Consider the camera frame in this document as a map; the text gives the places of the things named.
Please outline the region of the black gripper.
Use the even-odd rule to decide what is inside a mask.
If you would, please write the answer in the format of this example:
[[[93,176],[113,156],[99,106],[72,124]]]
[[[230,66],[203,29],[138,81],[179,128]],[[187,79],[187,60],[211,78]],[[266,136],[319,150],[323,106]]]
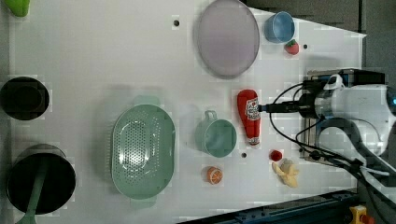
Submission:
[[[305,80],[302,83],[293,85],[282,91],[271,104],[259,105],[259,112],[272,113],[299,113],[306,119],[318,119],[315,111],[315,100],[317,95],[323,90],[325,82],[321,80]],[[279,99],[288,91],[297,88],[296,92],[302,91],[299,99],[279,102]]]

